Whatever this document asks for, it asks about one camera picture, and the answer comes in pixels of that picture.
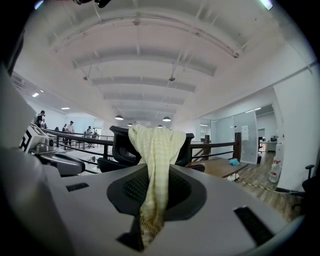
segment cloth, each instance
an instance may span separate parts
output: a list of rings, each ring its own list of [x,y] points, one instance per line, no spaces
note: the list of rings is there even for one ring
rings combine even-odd
[[[234,159],[231,159],[229,161],[229,165],[232,165],[232,166],[238,166],[240,163],[238,161],[238,159],[234,158]]]
[[[147,164],[149,186],[140,208],[140,229],[147,247],[164,225],[168,203],[169,165],[175,164],[186,134],[166,128],[146,128],[133,125],[129,139],[141,155],[138,164]]]

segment wooden floor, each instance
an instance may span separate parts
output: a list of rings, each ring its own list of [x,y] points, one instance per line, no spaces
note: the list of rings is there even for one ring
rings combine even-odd
[[[239,180],[273,191],[276,190],[277,183],[272,183],[269,181],[271,166],[273,164],[274,157],[275,153],[263,152],[260,164],[250,164],[249,166],[239,171]],[[273,207],[276,211],[282,214],[283,218],[287,222],[291,222],[300,214],[299,206],[297,206],[294,210],[291,209],[291,206],[300,203],[301,197],[268,191],[259,187],[244,184],[239,181],[237,181],[237,184],[243,187],[243,189],[250,193],[252,196],[259,198],[266,204]]]

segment white wall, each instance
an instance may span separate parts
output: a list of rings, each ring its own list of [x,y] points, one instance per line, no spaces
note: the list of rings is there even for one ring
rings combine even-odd
[[[173,125],[197,119],[272,86],[317,60],[296,30],[286,34],[290,35],[286,39],[280,34],[268,37],[217,76],[210,88],[199,89],[187,98],[174,116]]]
[[[194,138],[192,139],[192,141],[195,141],[195,142],[201,141],[201,126],[200,126],[199,119],[176,124],[175,126],[172,127],[172,130],[181,131],[186,134],[193,134]]]
[[[305,70],[274,86],[283,118],[284,159],[278,188],[303,191],[307,165],[316,165],[320,145],[320,72]]]
[[[273,104],[275,101],[277,101],[275,91],[272,86],[269,86],[227,106],[219,108],[203,118],[210,120],[228,118],[249,110]]]
[[[62,130],[62,127],[65,125],[65,114],[52,110],[45,105],[39,104],[29,99],[26,99],[26,102],[36,111],[36,115],[38,115],[42,110],[45,111],[45,116],[43,117],[43,119],[45,120],[48,129],[54,130],[56,127],[58,127],[59,131]]]
[[[88,129],[88,126],[91,126],[91,129],[94,127],[94,120],[94,117],[77,117],[67,115],[64,122],[69,125],[70,121],[73,121],[74,132],[83,134]]]
[[[264,129],[265,141],[276,135],[277,125],[275,113],[267,113],[256,117],[257,129]]]
[[[116,120],[114,120],[113,122],[111,121],[104,121],[103,122],[103,126],[102,126],[102,131],[101,131],[101,134],[102,135],[106,135],[106,136],[114,136],[114,133],[109,130],[109,128],[111,126],[117,126],[117,122]]]

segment wooden handrail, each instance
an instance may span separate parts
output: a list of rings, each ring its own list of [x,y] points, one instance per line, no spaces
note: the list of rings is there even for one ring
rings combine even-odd
[[[197,161],[197,159],[203,159],[203,160],[208,160],[209,157],[214,157],[214,156],[219,156],[219,155],[224,155],[224,154],[232,154],[232,158],[236,158],[239,162],[241,159],[241,132],[236,132],[234,134],[235,136],[235,142],[226,142],[226,143],[205,143],[205,144],[191,144],[190,148],[191,151],[192,149],[206,149],[209,150],[210,148],[219,148],[219,147],[227,147],[227,146],[233,146],[233,151],[227,151],[227,152],[222,152],[222,153],[217,153],[217,154],[209,154],[208,152],[206,154],[205,151],[203,151],[203,154],[198,156],[198,154],[194,155],[191,157],[192,159],[196,159],[194,162]]]
[[[235,142],[226,142],[226,143],[208,143],[208,144],[191,144],[190,147],[192,149],[206,149],[206,148],[219,148],[226,146],[234,146]]]

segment black office chair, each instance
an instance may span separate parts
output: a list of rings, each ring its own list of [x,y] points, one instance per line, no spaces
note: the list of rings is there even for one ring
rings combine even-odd
[[[309,171],[308,173],[308,179],[305,180],[304,182],[302,182],[302,187],[304,189],[304,196],[303,199],[301,201],[301,203],[296,203],[294,205],[292,205],[291,209],[294,210],[296,208],[296,206],[300,206],[301,207],[301,214],[303,214],[307,209],[305,209],[305,206],[308,206],[308,197],[309,195],[312,193],[313,189],[315,188],[316,185],[316,176],[311,177],[311,170],[312,168],[315,167],[313,164],[308,165],[305,167],[306,170]]]
[[[111,126],[110,130],[114,133],[112,156],[117,162],[99,158],[97,162],[101,172],[105,173],[137,165],[141,155],[130,142],[129,130],[116,126]],[[191,159],[190,144],[194,137],[193,133],[186,134],[185,142],[175,162],[177,166],[186,166],[189,163]]]
[[[189,166],[190,169],[194,169],[194,170],[197,170],[199,172],[204,172],[205,171],[205,166],[203,164],[196,164],[196,165],[192,165],[192,166]]]

